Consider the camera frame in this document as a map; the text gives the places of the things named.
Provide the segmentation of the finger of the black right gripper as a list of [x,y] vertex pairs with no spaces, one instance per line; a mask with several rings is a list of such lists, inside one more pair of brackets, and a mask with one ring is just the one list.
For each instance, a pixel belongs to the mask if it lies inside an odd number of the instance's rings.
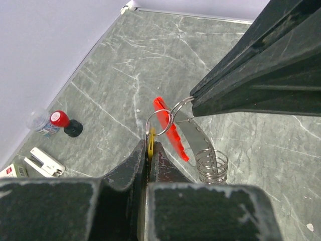
[[320,10],[196,96],[192,112],[320,116]]
[[212,84],[270,47],[310,15],[320,1],[269,1],[249,29],[226,56],[191,90],[199,96]]

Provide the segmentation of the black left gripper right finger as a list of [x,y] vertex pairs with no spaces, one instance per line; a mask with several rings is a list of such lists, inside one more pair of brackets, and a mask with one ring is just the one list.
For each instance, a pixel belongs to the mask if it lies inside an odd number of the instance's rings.
[[189,182],[154,144],[149,240],[282,240],[271,202],[251,185]]

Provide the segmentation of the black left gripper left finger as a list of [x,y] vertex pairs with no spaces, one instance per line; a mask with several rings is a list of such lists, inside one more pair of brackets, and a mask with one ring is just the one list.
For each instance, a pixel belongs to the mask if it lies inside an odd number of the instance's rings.
[[1,240],[144,240],[146,142],[96,178],[2,178]]

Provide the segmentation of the metal key organizer red handle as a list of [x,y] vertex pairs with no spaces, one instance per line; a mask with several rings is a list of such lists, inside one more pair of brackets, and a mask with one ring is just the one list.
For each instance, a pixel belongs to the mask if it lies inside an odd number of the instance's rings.
[[186,138],[195,158],[195,167],[199,180],[207,184],[225,184],[227,181],[228,157],[221,151],[215,150],[210,139],[206,136],[201,127],[181,111],[182,107],[192,102],[192,96],[169,108],[163,98],[157,97],[153,101],[154,113],[176,153],[185,162],[190,158],[186,154],[178,129]]

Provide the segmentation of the yellow key tag with key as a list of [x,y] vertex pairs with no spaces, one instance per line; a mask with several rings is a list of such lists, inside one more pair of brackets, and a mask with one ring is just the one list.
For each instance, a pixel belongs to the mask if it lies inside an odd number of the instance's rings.
[[[159,134],[157,134],[155,132],[155,128],[151,127],[151,118],[156,115],[159,112],[166,112],[168,114],[169,120],[168,123],[166,125],[166,128],[160,132]],[[153,150],[153,146],[154,146],[154,139],[157,136],[160,136],[164,133],[166,133],[168,131],[168,129],[171,127],[171,125],[173,124],[174,121],[174,117],[171,113],[170,110],[168,109],[160,109],[160,110],[156,110],[155,112],[153,112],[147,119],[146,124],[145,124],[145,129],[146,129],[146,144],[147,144],[147,157],[148,157],[148,161],[151,162],[153,154],[154,154],[154,150]]]

